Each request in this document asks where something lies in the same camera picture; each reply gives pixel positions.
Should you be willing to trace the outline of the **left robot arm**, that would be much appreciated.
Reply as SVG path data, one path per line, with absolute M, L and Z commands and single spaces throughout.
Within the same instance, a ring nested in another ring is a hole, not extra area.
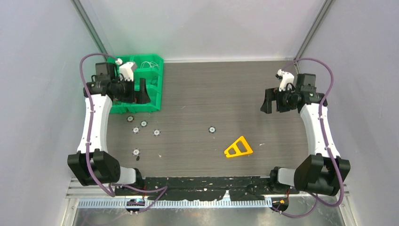
M 97 63 L 96 73 L 83 90 L 86 104 L 85 122 L 76 154 L 70 154 L 67 164 L 83 186 L 126 184 L 133 195 L 144 190 L 144 182 L 136 168 L 122 167 L 108 153 L 106 137 L 108 119 L 114 100 L 123 103 L 147 104 L 151 101 L 146 80 L 140 78 L 135 90 L 135 62 Z

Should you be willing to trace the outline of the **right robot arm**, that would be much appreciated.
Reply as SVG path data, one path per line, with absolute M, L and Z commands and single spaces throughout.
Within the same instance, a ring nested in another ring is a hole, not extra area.
M 279 86 L 266 89 L 260 110 L 272 113 L 276 103 L 279 113 L 297 110 L 303 121 L 308 143 L 308 157 L 295 169 L 275 167 L 270 171 L 269 188 L 281 193 L 290 187 L 298 191 L 335 196 L 350 172 L 348 160 L 341 158 L 334 145 L 327 120 L 327 101 L 315 86 L 316 76 L 278 70 Z

